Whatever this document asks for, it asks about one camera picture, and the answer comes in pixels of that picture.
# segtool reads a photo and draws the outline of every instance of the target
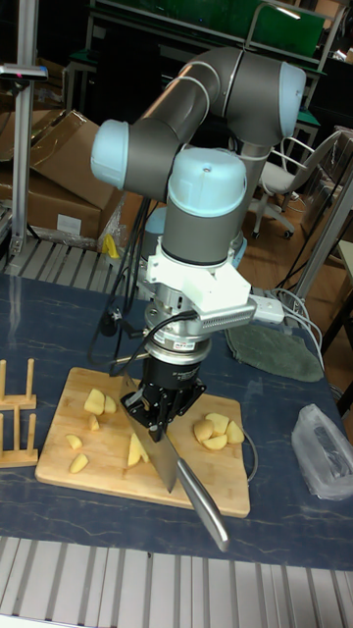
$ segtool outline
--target chef knife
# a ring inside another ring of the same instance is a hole
[[[134,393],[133,400],[135,400],[136,395],[142,395],[142,390],[139,390],[129,374],[125,373],[122,382],[121,397],[124,397],[128,393]],[[168,491],[171,492],[173,490],[177,479],[179,479],[194,509],[217,546],[221,551],[227,551],[229,536],[223,517],[210,494],[190,469],[187,462],[180,458],[177,450],[165,433],[162,435],[162,438],[155,443],[151,439],[148,430],[130,416],[126,408],[125,411],[132,429],[146,449],[152,464]]]

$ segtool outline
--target wooden cutting board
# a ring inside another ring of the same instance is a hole
[[[83,409],[89,392],[92,388],[99,389],[119,404],[121,382],[122,378],[110,378],[106,373],[79,368],[70,371],[36,467],[36,479],[71,489],[192,507],[179,482],[172,493],[168,493],[151,463],[140,460],[134,467],[126,469],[132,427],[120,405],[116,414],[98,417],[100,430],[89,431],[89,413]],[[204,484],[221,513],[245,517],[250,504],[241,445],[209,451],[193,435],[195,421],[209,412],[225,414],[241,426],[237,401],[203,394],[183,417],[175,419],[169,434],[177,452]],[[69,472],[78,451],[71,449],[66,434],[81,438],[83,446],[79,451],[89,460],[78,474]]]

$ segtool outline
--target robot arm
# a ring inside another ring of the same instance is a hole
[[[147,267],[157,287],[146,326],[159,331],[146,343],[139,392],[126,401],[156,441],[205,390],[198,370],[211,334],[254,314],[229,247],[271,147],[294,130],[304,84],[305,74],[285,63],[213,50],[187,64],[134,125],[108,121],[96,135],[91,167],[98,179],[167,200],[164,233]],[[185,146],[209,111],[227,118],[243,142],[240,156]],[[187,320],[169,322],[182,313]]]

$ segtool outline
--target cut potato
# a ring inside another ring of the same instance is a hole
[[[137,464],[141,455],[141,443],[136,434],[133,433],[129,444],[127,466],[133,467],[135,464]]]
[[[227,416],[224,416],[223,414],[218,414],[218,412],[211,412],[211,414],[208,414],[205,418],[208,421],[212,421],[214,425],[214,431],[212,433],[213,437],[222,436],[226,433],[227,424],[229,422]]]
[[[140,451],[141,451],[141,456],[142,456],[143,462],[149,462],[149,455],[148,455],[146,449],[144,448],[142,442],[138,439],[138,437],[136,437],[136,438],[137,438],[137,440],[139,442],[139,445],[140,445]]]
[[[84,405],[84,409],[87,412],[91,412],[92,414],[103,414],[105,405],[105,397],[101,391],[97,389],[92,389],[88,395],[86,403]]]
[[[201,419],[194,424],[194,435],[199,443],[211,439],[214,431],[214,424],[209,419]]]
[[[84,453],[79,453],[75,460],[73,460],[73,462],[71,463],[70,466],[70,473],[79,473],[79,471],[82,471],[82,469],[84,469],[84,467],[86,467],[88,464],[88,458],[86,455],[84,455]]]
[[[69,445],[73,449],[79,449],[82,447],[82,440],[78,438],[75,434],[67,434],[67,439],[69,441]]]
[[[213,439],[204,441],[202,445],[204,445],[207,449],[211,449],[212,451],[219,451],[220,449],[223,449],[226,444],[227,435],[222,434],[221,436],[215,436]]]
[[[96,432],[99,430],[98,419],[95,414],[90,414],[88,417],[88,427],[91,432]]]
[[[231,445],[238,445],[244,440],[244,433],[234,421],[230,421],[226,429],[227,441]]]
[[[106,395],[104,412],[106,412],[107,414],[114,414],[115,412],[117,412],[117,405],[108,394]]]

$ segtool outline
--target chair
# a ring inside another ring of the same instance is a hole
[[[310,152],[309,157],[303,164],[300,164],[295,159],[292,159],[284,154],[284,139],[280,143],[280,151],[272,149],[271,152],[281,158],[282,167],[276,166],[268,161],[261,173],[259,185],[263,188],[264,193],[260,200],[253,199],[249,206],[249,210],[256,214],[255,227],[252,233],[252,236],[255,239],[257,239],[260,235],[260,225],[264,214],[270,216],[271,218],[275,218],[286,227],[286,231],[284,232],[285,238],[292,237],[294,234],[294,227],[286,218],[284,218],[284,216],[281,215],[281,212],[284,211],[289,201],[291,192],[299,189],[299,187],[309,179],[313,170],[316,166],[318,166],[323,157],[325,157],[328,151],[333,147],[334,143],[338,140],[340,133],[341,131],[336,131],[330,135],[320,144],[320,146],[318,146],[316,150],[313,150],[310,146],[303,144],[303,142],[296,139],[296,137],[289,137],[288,139],[290,139],[290,141],[300,144],[305,148],[305,150]],[[295,175],[288,173],[286,169],[287,161],[290,161],[297,166],[298,171]],[[274,196],[274,194],[285,195],[285,199],[281,207],[268,202],[269,196]]]

